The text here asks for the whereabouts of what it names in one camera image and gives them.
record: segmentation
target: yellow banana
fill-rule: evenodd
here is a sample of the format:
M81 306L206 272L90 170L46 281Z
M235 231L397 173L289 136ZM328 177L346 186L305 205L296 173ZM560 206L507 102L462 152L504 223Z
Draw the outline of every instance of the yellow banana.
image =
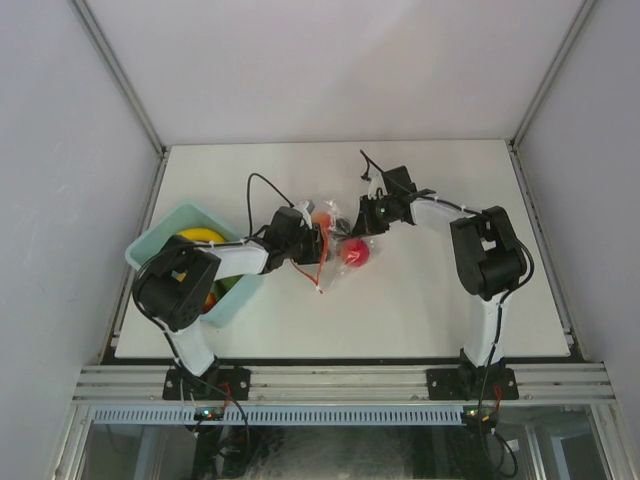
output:
M211 230L208 228L188 228L187 230L178 232L178 235L182 235L184 238L186 238L187 240L191 240L192 242L226 242L225 238L222 235L220 235L215 230Z

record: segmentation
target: glass panel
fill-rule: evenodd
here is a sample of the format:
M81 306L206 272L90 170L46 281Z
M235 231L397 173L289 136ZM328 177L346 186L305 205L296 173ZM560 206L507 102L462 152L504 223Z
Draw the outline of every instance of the glass panel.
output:
M583 409L500 410L517 479L607 479ZM492 479L514 462L494 436L464 427L197 427L93 425L82 479Z

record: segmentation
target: red ball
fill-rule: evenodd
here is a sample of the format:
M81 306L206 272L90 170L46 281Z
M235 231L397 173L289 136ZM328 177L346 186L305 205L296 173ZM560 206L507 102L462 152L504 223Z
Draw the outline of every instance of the red ball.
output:
M369 260L369 246L360 238L350 238L342 242L340 256L345 265L361 267Z

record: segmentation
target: gray wall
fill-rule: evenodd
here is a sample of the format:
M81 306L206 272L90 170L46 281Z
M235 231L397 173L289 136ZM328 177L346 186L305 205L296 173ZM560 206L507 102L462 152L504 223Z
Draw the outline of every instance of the gray wall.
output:
M600 2L522 145L588 353L640 444L640 2Z
M0 476L43 478L156 159L64 0L0 7Z
M581 2L90 3L176 145L511 137Z

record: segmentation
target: clear plastic bag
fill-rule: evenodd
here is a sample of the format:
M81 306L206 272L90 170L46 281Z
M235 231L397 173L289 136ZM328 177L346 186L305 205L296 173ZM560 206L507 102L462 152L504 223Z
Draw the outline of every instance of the clear plastic bag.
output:
M375 253L375 242L373 237L353 237L351 222L333 200L316 208L311 221L320 226L324 243L316 274L296 264L294 267L315 284L319 293L324 293L339 278L365 266Z

